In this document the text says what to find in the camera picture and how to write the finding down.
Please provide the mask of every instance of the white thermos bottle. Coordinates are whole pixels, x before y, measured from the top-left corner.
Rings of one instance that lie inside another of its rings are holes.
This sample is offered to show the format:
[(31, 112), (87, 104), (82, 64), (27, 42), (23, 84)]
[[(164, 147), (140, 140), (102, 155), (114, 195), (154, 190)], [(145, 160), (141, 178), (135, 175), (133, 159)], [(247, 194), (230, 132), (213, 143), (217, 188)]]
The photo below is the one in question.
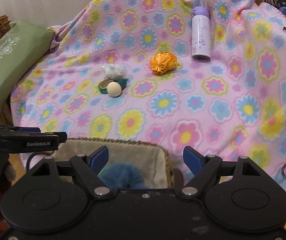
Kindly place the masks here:
[(210, 16), (206, 8), (194, 7), (192, 18), (192, 58), (211, 59)]

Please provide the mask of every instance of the blue lid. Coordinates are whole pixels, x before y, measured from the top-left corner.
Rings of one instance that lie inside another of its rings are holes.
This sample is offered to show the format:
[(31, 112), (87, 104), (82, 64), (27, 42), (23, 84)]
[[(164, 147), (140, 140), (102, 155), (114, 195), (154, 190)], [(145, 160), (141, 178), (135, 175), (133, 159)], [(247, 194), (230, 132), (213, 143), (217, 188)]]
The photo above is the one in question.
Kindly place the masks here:
[(206, 16), (207, 18), (210, 17), (209, 12), (208, 12), (207, 9), (204, 8), (203, 6), (196, 6), (196, 7), (194, 7), (194, 8), (191, 10), (191, 14), (192, 14), (193, 16), (195, 16), (195, 15), (204, 15), (204, 16)]

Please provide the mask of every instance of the green pillow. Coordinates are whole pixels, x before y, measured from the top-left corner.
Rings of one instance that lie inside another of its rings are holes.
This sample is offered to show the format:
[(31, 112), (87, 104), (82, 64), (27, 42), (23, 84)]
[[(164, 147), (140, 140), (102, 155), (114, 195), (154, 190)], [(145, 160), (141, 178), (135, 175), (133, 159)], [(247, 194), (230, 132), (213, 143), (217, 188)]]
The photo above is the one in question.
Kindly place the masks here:
[(12, 22), (0, 39), (0, 109), (19, 79), (49, 50), (54, 32)]

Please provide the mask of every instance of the pink blanket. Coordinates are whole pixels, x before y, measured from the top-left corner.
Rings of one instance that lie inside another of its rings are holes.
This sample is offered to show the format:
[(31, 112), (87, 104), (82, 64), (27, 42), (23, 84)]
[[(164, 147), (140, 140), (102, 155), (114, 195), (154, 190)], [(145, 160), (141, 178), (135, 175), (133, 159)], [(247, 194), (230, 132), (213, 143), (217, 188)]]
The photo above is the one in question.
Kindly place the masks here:
[[(190, 57), (190, 9), (199, 5), (211, 12), (209, 63)], [(278, 10), (254, 0), (93, 0), (52, 27), (53, 52), (11, 93), (14, 123), (74, 138), (154, 142), (186, 179), (186, 145), (229, 161), (248, 155), (286, 190), (283, 26)], [(172, 51), (181, 67), (154, 76), (149, 59), (159, 51)], [(104, 63), (128, 70), (118, 98), (97, 88)]]

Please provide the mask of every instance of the white ball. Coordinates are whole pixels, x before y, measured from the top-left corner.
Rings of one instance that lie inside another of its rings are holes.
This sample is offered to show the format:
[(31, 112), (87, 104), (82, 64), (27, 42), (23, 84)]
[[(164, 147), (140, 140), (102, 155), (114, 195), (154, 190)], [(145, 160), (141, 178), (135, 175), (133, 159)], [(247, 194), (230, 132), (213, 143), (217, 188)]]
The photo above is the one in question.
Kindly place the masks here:
[(122, 93), (122, 87), (117, 82), (111, 82), (107, 85), (107, 93), (110, 97), (118, 97)]

